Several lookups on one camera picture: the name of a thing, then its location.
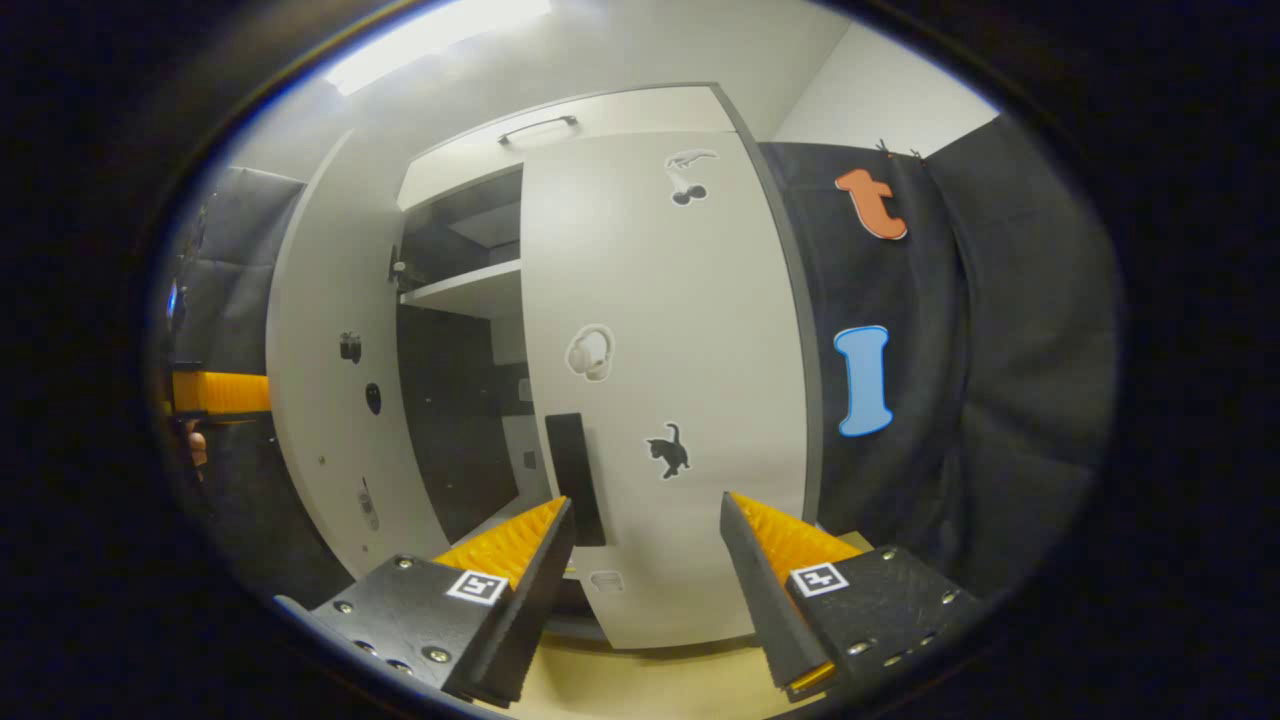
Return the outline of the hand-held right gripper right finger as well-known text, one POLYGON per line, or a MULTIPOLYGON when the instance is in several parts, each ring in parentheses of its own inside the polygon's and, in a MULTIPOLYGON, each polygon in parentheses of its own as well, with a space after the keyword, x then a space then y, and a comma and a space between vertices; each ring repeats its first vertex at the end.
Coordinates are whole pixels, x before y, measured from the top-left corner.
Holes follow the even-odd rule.
POLYGON ((983 603, 899 546, 860 550, 727 492, 719 534, 773 683, 864 700, 977 623, 983 603))

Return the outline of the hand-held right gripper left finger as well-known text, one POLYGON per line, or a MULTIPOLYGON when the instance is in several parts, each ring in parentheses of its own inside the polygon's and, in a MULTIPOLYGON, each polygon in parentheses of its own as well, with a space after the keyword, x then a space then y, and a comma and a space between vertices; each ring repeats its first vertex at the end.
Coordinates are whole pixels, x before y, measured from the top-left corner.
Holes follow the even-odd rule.
POLYGON ((573 503, 540 503, 434 559, 397 553, 312 609, 276 611, 343 667, 426 706, 508 708, 576 541, 573 503))

